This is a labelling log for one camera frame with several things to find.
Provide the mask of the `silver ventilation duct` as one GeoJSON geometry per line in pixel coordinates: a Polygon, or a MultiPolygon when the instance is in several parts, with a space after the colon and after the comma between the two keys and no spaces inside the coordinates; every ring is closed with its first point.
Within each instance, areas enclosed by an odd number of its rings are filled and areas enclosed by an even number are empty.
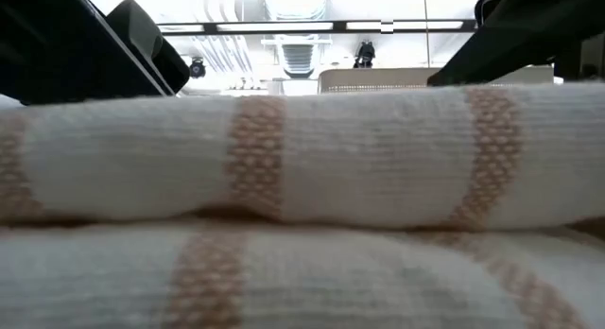
{"type": "Polygon", "coordinates": [[[319,34],[276,35],[279,63],[290,78],[309,78],[320,65],[324,39],[319,34]]]}

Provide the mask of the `white striped towel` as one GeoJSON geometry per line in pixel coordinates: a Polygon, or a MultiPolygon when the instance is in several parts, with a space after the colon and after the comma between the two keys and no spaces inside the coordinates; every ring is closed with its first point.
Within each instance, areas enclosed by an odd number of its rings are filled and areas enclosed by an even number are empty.
{"type": "Polygon", "coordinates": [[[0,329],[605,329],[605,84],[0,109],[0,329]]]}

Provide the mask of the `white perforated plastic basket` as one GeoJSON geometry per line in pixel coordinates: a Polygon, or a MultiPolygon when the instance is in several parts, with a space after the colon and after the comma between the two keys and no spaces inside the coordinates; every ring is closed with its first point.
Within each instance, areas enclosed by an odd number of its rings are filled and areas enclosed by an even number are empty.
{"type": "MultiPolygon", "coordinates": [[[[318,78],[318,93],[348,94],[355,92],[421,89],[439,68],[378,68],[330,69],[318,78]]],[[[491,85],[562,83],[554,77],[552,67],[529,66],[509,73],[491,82],[491,85]]]]}

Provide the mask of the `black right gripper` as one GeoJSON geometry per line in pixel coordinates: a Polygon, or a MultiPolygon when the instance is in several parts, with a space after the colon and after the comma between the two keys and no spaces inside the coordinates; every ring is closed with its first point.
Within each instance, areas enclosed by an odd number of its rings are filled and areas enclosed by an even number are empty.
{"type": "Polygon", "coordinates": [[[477,0],[475,20],[429,86],[486,83],[554,58],[555,77],[605,81],[605,0],[477,0]]]}

